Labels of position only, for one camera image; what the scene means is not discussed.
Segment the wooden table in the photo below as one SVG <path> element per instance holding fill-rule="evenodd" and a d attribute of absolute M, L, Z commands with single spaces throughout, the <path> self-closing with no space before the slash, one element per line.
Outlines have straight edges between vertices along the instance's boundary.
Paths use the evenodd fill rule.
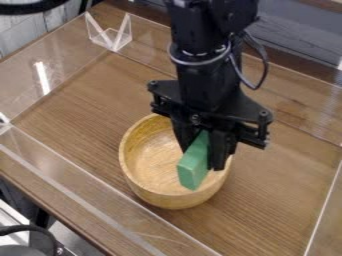
<path fill-rule="evenodd" d="M 102 25 L 119 24 L 124 14 L 106 3 L 92 13 Z M 163 45 L 169 28 L 151 26 L 143 34 L 146 24 L 135 25 L 139 36 L 122 54 L 136 60 L 111 52 L 102 54 L 15 125 L 218 253 L 302 255 L 342 159 L 341 87 L 271 65 L 263 88 L 246 90 L 275 113 L 269 148 L 261 151 L 239 145 L 229 180 L 203 205 L 182 211 L 156 209 L 135 197 L 126 184 L 118 149 L 126 130 L 150 113 L 147 82 L 173 79 L 175 74 Z M 146 58 L 148 65 L 142 64 Z M 259 60 L 249 55 L 245 72 L 253 79 L 261 74 Z M 35 160 L 43 161 L 72 188 L 76 174 L 58 177 L 59 166 L 39 159 L 39 154 Z M 107 254 L 128 255 L 124 247 L 132 245 L 112 240 L 116 236 L 99 215 L 82 208 L 66 191 L 19 165 L 3 167 L 0 173 Z M 91 186 L 84 183 L 79 193 L 95 200 L 103 214 L 115 214 L 120 206 L 104 198 L 102 190 L 91 193 Z M 329 239 L 322 241 L 323 250 Z M 334 252 L 342 252 L 341 243 Z"/>

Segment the green block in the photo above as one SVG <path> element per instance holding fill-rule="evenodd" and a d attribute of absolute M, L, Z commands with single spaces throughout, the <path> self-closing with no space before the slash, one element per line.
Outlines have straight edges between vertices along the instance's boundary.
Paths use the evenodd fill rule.
<path fill-rule="evenodd" d="M 182 186 L 197 190 L 209 173 L 209 132 L 202 131 L 178 162 Z"/>

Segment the black cable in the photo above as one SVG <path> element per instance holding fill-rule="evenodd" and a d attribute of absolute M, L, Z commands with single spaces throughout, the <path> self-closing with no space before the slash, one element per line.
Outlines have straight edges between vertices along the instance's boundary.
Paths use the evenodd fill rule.
<path fill-rule="evenodd" d="M 26 15 L 46 12 L 64 4 L 68 0 L 42 0 L 28 4 L 2 4 L 0 15 Z"/>
<path fill-rule="evenodd" d="M 241 69 L 239 69 L 239 66 L 238 66 L 238 63 L 235 61 L 235 58 L 234 58 L 234 55 L 233 53 L 230 53 L 229 55 L 229 60 L 231 61 L 231 64 L 233 64 L 233 67 L 234 67 L 234 70 L 237 72 L 237 75 L 239 76 L 241 78 L 241 81 L 243 82 L 243 84 L 253 90 L 258 90 L 259 87 L 262 86 L 263 82 L 265 82 L 265 79 L 267 77 L 267 74 L 269 74 L 269 56 L 267 56 L 267 52 L 262 46 L 262 44 L 255 40 L 255 38 L 253 37 L 253 35 L 245 31 L 245 36 L 243 36 L 243 39 L 245 39 L 245 42 L 247 43 L 247 45 L 257 51 L 257 53 L 259 54 L 261 58 L 262 58 L 262 63 L 263 63 L 263 73 L 262 73 L 262 78 L 258 82 L 258 84 L 253 84 L 247 79 L 246 77 L 243 76 L 242 72 L 241 72 Z"/>
<path fill-rule="evenodd" d="M 23 231 L 35 231 L 43 233 L 52 242 L 54 245 L 54 256 L 58 256 L 58 249 L 59 249 L 59 244 L 55 236 L 44 229 L 34 225 L 16 225 L 16 226 L 6 226 L 0 227 L 0 236 L 7 236 L 12 233 L 16 232 L 23 232 Z"/>

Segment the yellow bowl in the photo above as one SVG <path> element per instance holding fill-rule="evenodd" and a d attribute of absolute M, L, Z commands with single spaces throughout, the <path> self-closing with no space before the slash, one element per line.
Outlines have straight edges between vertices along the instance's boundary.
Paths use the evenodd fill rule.
<path fill-rule="evenodd" d="M 119 160 L 134 193 L 150 204 L 167 209 L 185 209 L 207 201 L 218 192 L 229 175 L 226 169 L 210 171 L 197 191 L 178 180 L 177 164 L 182 157 L 171 121 L 159 115 L 144 117 L 122 139 Z"/>

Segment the wooden bowl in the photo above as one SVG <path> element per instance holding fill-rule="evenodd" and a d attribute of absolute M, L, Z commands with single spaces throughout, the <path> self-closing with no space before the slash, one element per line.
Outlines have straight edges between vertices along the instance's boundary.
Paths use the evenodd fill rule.
<path fill-rule="evenodd" d="M 217 193 L 229 175 L 231 158 L 226 169 L 210 171 L 198 190 L 191 191 L 178 180 L 181 157 L 170 119 L 155 114 L 144 117 L 126 132 L 119 160 L 132 191 L 160 208 L 185 209 L 199 205 Z"/>

